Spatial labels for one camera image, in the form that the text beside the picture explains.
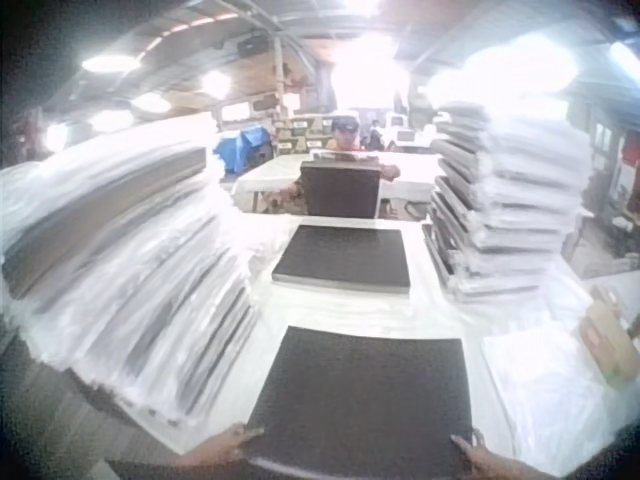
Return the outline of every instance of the white table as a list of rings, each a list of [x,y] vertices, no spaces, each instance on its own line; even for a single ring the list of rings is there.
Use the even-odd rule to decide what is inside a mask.
[[[443,175],[437,155],[376,152],[380,162],[397,165],[400,176],[393,182],[382,180],[380,198],[409,202],[429,202],[435,188],[435,177]],[[310,160],[309,154],[283,155],[254,168],[236,180],[232,194],[253,193],[256,211],[260,192],[277,192],[291,185],[300,176],[300,165]]]
[[[143,413],[132,416],[178,453],[187,451],[234,422],[246,422],[275,359],[288,325],[328,332],[385,338],[461,338],[464,346],[474,425],[496,453],[513,456],[511,431],[481,349],[486,335],[553,322],[567,316],[572,302],[584,300],[577,278],[560,263],[539,298],[528,303],[457,305],[442,295],[418,223],[391,220],[333,219],[288,215],[243,215],[247,246],[260,252],[265,268],[253,281],[262,319],[234,364],[206,425],[181,432]],[[411,290],[404,294],[370,294],[302,287],[271,280],[271,271],[297,228],[350,226],[402,231]]]

